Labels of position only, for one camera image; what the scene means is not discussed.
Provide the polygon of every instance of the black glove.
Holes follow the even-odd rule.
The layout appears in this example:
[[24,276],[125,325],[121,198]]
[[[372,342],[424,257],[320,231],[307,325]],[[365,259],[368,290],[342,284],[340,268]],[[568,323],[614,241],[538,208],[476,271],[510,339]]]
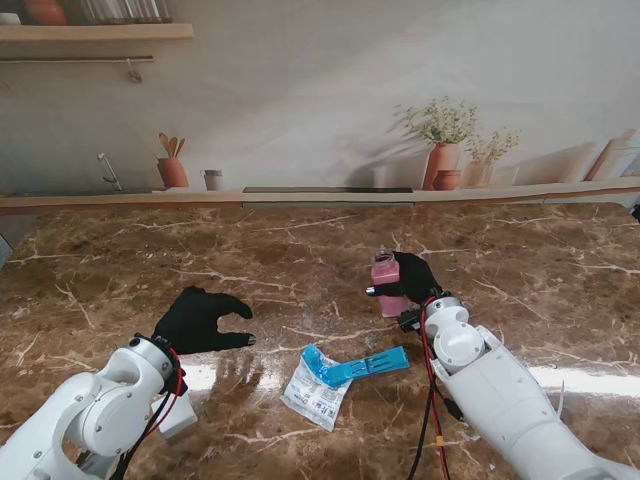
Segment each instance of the black glove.
[[413,253],[393,252],[393,255],[400,265],[400,281],[370,286],[367,288],[370,297],[404,295],[414,303],[423,303],[429,297],[442,294],[442,288],[433,277],[427,262]]
[[256,337],[249,333],[218,332],[218,318],[230,313],[253,318],[249,306],[236,297],[187,287],[156,324],[153,337],[168,340],[178,355],[229,350],[256,343]]

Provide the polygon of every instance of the marble countertop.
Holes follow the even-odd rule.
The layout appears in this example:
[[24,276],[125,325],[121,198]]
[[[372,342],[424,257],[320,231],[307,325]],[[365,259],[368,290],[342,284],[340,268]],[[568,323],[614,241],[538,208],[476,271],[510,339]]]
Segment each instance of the marble countertop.
[[[94,210],[41,217],[0,270],[0,441],[74,373],[150,334],[187,285],[234,294],[253,347],[183,357],[199,422],[153,435],[128,479],[406,478],[427,380],[416,335],[363,290],[384,245],[423,256],[532,370],[593,451],[640,466],[640,225],[617,205]],[[301,350],[338,361],[397,345],[411,368],[355,381],[329,433],[279,399]],[[452,478],[512,479],[446,415]],[[416,478],[439,478],[429,428]]]

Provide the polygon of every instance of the white packet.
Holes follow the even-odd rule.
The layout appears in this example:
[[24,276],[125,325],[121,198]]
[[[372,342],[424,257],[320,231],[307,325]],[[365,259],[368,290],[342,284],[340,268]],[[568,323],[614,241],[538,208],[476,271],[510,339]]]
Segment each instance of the white packet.
[[[324,355],[320,357],[320,360],[328,367],[338,365],[338,362]],[[340,405],[352,381],[353,379],[338,388],[331,388],[316,377],[304,359],[300,358],[293,378],[287,385],[284,394],[280,396],[280,400],[287,407],[332,432]]]

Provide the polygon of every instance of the blue plastic object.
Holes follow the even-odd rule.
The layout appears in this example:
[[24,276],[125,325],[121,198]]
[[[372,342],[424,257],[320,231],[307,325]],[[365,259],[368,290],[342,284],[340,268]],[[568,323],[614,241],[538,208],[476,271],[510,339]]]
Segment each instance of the blue plastic object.
[[368,377],[409,368],[404,348],[396,347],[362,360],[329,366],[322,362],[322,352],[315,345],[308,345],[302,358],[313,374],[332,388],[339,387],[352,378]]

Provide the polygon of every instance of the wooden shelf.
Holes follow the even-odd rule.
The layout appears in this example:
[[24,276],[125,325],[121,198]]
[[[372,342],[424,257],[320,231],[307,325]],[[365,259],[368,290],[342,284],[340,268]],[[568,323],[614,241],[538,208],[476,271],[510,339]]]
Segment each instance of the wooden shelf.
[[193,37],[193,25],[187,23],[90,27],[0,26],[0,43],[115,42],[121,40],[179,40]]
[[622,177],[574,184],[552,183],[502,188],[474,188],[451,191],[415,191],[413,193],[242,193],[241,190],[225,192],[186,192],[189,189],[173,189],[160,193],[109,193],[90,196],[56,197],[0,197],[0,214],[14,215],[39,213],[68,208],[107,207],[206,207],[251,206],[255,203],[505,203],[511,201],[572,198],[640,191],[640,177]]

